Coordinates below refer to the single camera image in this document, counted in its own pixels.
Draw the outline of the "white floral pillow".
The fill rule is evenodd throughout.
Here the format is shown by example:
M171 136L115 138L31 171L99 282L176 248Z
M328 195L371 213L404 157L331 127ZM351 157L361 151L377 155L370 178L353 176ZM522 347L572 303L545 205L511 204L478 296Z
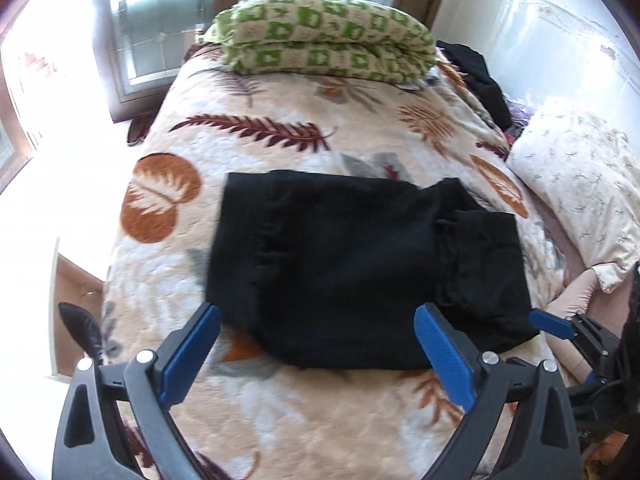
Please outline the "white floral pillow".
M639 260L639 162L626 134L590 114L541 110L506 164L559 220L602 292Z

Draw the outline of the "green patterned folded quilt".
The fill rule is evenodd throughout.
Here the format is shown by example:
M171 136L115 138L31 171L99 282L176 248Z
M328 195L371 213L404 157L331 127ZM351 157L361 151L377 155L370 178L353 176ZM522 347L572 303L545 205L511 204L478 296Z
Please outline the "green patterned folded quilt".
M435 41L413 16L364 0L239 0L203 40L241 75L300 73L414 84L436 64Z

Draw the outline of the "beige bolster cushion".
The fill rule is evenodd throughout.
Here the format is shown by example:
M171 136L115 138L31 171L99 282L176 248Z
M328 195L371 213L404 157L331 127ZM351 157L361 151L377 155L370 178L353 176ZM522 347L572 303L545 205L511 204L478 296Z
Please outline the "beige bolster cushion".
M587 269L575 278L555 300L548 304L546 311L558 318L571 318L575 314L586 314L594 292L599 288L597 274ZM557 336L546 335L546 341L556 359L570 376L580 384L592 372L582 354L569 340Z

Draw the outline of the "black pants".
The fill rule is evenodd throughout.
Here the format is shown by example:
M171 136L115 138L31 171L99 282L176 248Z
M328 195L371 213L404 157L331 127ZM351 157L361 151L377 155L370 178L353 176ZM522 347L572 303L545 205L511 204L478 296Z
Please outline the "black pants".
M512 214L460 181L277 170L230 174L205 298L224 324L299 367L417 370L418 307L434 304L483 351L536 336Z

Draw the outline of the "leaf patterned fleece blanket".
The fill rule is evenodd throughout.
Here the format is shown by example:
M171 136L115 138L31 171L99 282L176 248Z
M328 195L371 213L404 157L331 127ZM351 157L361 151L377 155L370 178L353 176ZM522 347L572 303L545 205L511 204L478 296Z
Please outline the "leaf patterned fleece blanket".
M413 333L440 304L478 348L552 355L526 320L564 261L457 71L418 84L242 76L189 54L120 213L108 362L203 301L222 327L172 411L212 479L416 479L462 419Z

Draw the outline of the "black garment near pillow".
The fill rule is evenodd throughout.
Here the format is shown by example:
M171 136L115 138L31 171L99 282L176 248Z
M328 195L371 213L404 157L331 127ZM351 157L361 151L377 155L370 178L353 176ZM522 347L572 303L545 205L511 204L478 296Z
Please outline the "black garment near pillow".
M460 70L466 86L482 103L496 126L502 131L508 130L512 126L510 110L497 81L490 76L484 56L464 44L438 40L436 46Z

